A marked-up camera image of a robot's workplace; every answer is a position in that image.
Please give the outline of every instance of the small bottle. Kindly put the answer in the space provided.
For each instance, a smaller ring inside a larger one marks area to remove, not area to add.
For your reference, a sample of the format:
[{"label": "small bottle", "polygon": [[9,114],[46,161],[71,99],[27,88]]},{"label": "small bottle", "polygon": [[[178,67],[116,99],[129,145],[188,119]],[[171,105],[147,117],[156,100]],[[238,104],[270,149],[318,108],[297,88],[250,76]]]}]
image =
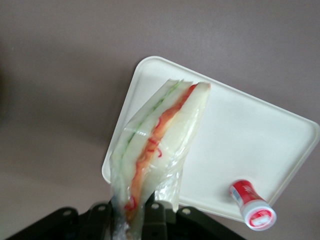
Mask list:
[{"label": "small bottle", "polygon": [[263,231],[275,224],[275,211],[256,193],[248,180],[235,181],[230,186],[230,195],[237,202],[245,224],[252,230]]}]

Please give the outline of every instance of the plastic tray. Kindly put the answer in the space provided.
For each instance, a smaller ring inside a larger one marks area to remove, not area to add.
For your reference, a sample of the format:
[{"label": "plastic tray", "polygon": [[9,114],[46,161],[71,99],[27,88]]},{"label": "plastic tray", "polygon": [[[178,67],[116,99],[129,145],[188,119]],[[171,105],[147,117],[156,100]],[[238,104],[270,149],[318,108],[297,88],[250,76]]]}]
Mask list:
[{"label": "plastic tray", "polygon": [[319,125],[158,56],[136,67],[102,166],[104,179],[110,183],[109,158],[125,124],[168,79],[211,83],[183,168],[180,204],[243,222],[229,186],[247,179],[272,205],[317,145]]}]

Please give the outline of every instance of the red label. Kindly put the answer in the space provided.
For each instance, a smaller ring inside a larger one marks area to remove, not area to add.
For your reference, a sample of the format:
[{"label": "red label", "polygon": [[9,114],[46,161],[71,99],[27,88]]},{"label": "red label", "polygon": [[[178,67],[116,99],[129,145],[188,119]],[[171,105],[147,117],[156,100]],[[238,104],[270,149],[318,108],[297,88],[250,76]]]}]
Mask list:
[{"label": "red label", "polygon": [[258,210],[256,213],[251,215],[249,219],[250,226],[254,228],[261,228],[268,225],[272,220],[272,213],[267,209]]},{"label": "red label", "polygon": [[243,204],[246,204],[252,200],[264,200],[256,193],[251,182],[247,180],[239,180],[233,184],[233,187],[242,198]]}]

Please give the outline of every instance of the plastic wrap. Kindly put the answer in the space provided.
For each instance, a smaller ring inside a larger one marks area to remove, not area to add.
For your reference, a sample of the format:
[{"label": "plastic wrap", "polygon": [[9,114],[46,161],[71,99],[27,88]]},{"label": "plastic wrap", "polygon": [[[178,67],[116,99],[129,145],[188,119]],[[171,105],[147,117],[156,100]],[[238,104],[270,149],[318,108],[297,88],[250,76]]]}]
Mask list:
[{"label": "plastic wrap", "polygon": [[168,80],[125,126],[110,157],[114,239],[140,238],[153,192],[178,209],[183,165],[209,93],[209,83]]}]

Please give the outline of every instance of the gray background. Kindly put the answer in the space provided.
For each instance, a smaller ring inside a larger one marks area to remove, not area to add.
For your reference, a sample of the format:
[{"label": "gray background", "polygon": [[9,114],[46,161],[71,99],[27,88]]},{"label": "gray background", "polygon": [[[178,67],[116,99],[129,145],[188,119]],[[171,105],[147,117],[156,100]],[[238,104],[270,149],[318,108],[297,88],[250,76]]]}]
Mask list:
[{"label": "gray background", "polygon": [[[112,193],[101,174],[137,64],[161,56],[320,123],[320,1],[0,2],[0,239]],[[264,232],[319,239],[320,147]]]}]

